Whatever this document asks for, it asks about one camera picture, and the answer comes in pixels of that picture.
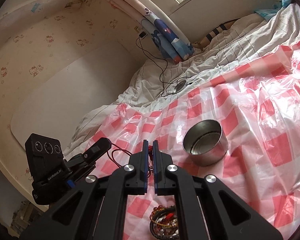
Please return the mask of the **round silver metal tin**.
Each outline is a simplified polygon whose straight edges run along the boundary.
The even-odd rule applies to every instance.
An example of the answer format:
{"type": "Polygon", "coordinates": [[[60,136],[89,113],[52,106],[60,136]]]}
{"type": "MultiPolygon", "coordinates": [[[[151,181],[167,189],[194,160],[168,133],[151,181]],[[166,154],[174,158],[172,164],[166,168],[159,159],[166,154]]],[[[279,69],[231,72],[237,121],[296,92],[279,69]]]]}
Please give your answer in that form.
{"type": "Polygon", "coordinates": [[[198,166],[222,160],[229,148],[228,139],[216,120],[203,120],[192,126],[183,139],[183,149],[198,166]]]}

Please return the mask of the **white headboard panel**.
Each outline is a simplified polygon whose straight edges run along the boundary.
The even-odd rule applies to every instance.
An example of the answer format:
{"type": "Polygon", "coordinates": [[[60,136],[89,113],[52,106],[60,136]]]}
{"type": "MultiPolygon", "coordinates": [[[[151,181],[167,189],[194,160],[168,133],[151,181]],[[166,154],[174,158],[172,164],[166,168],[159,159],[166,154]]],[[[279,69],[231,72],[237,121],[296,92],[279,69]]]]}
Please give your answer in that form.
{"type": "Polygon", "coordinates": [[[118,42],[80,57],[35,89],[14,112],[11,131],[21,146],[32,133],[58,139],[65,149],[80,120],[114,102],[140,64],[118,42]]]}

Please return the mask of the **red white checkered plastic sheet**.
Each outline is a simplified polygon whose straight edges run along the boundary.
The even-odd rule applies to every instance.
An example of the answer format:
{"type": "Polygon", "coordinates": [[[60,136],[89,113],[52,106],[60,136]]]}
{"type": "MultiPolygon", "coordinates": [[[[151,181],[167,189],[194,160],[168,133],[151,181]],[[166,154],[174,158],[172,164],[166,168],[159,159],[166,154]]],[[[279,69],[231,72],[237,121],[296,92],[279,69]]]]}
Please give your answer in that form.
{"type": "Polygon", "coordinates": [[[190,174],[214,174],[239,195],[284,239],[300,225],[300,41],[280,45],[263,57],[208,80],[204,73],[189,89],[143,106],[127,94],[86,115],[66,158],[83,152],[101,137],[130,152],[144,140],[190,174]],[[199,167],[183,148],[186,132],[212,119],[221,124],[229,148],[223,160],[199,167]]]}

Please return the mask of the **round grey charger puck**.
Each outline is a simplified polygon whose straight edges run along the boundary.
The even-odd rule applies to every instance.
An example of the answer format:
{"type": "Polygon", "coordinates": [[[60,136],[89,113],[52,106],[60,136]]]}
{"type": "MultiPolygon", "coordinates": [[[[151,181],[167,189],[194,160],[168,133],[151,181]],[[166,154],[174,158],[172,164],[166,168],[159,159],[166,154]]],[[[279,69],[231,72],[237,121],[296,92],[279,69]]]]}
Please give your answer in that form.
{"type": "Polygon", "coordinates": [[[179,82],[175,85],[173,92],[174,92],[175,94],[177,94],[177,93],[179,93],[180,91],[182,91],[185,87],[186,87],[186,80],[179,81],[179,82]]]}

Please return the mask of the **white grid bedsheet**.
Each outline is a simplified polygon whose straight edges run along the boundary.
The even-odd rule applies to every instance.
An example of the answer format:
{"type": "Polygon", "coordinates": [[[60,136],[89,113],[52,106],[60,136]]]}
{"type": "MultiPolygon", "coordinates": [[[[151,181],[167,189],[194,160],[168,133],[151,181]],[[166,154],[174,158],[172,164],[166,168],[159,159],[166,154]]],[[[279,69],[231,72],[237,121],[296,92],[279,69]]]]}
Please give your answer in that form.
{"type": "Polygon", "coordinates": [[[164,86],[159,81],[158,61],[147,60],[133,75],[129,87],[117,100],[94,109],[83,117],[64,150],[64,155],[70,158],[83,152],[105,118],[121,103],[141,113],[161,110],[196,85],[262,57],[279,45],[291,45],[299,40],[300,6],[292,3],[268,22],[258,14],[244,16],[229,30],[214,37],[203,51],[196,49],[190,59],[176,65],[164,65],[164,86]],[[175,94],[174,87],[182,80],[186,80],[186,87],[175,94]]]}

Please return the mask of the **striped pillow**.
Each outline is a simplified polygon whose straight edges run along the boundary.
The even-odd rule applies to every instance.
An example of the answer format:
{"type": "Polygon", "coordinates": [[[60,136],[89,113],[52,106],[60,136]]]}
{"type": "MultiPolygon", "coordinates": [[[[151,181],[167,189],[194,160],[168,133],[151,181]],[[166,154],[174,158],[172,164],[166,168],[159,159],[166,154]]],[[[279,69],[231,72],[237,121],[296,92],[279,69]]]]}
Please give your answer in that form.
{"type": "Polygon", "coordinates": [[[203,51],[205,47],[207,47],[212,39],[216,37],[218,34],[222,33],[223,31],[229,30],[230,27],[237,21],[238,19],[229,20],[224,23],[221,23],[219,26],[217,26],[215,29],[210,31],[201,41],[194,42],[192,46],[194,48],[200,49],[203,51]]]}

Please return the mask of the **light blue plastic bag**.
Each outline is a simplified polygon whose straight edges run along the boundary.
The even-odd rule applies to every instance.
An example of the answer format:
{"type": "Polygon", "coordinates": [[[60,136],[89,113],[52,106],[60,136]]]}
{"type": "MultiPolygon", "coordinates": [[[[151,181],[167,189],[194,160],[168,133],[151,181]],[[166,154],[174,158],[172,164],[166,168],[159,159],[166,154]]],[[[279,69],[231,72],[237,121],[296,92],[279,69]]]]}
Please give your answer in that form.
{"type": "Polygon", "coordinates": [[[257,9],[254,13],[261,16],[267,22],[273,18],[281,9],[285,9],[290,5],[292,0],[277,0],[276,3],[273,4],[273,7],[270,9],[257,9]]]}

